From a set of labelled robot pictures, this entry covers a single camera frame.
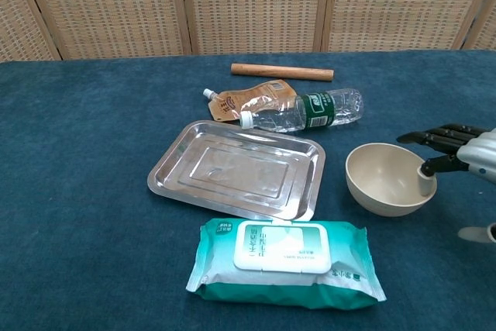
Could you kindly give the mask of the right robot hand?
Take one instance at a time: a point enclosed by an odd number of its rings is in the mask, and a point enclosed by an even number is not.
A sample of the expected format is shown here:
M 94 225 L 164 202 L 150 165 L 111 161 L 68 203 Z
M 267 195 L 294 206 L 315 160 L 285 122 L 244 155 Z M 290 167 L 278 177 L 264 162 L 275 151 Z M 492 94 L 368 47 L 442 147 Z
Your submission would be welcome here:
M 424 131 L 400 135 L 399 143 L 428 146 L 443 155 L 429 158 L 417 168 L 422 196 L 434 192 L 438 173 L 469 171 L 495 183 L 495 130 L 450 123 Z

